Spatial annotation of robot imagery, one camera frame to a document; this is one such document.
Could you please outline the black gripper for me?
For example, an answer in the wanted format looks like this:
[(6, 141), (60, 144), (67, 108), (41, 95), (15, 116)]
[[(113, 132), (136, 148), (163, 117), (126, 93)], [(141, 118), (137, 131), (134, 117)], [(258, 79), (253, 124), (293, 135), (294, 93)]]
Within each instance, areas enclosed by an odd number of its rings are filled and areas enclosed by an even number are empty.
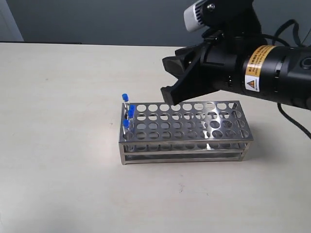
[(225, 60), (215, 87), (302, 109), (311, 107), (311, 49), (268, 45), (261, 38), (207, 43), (200, 58)]

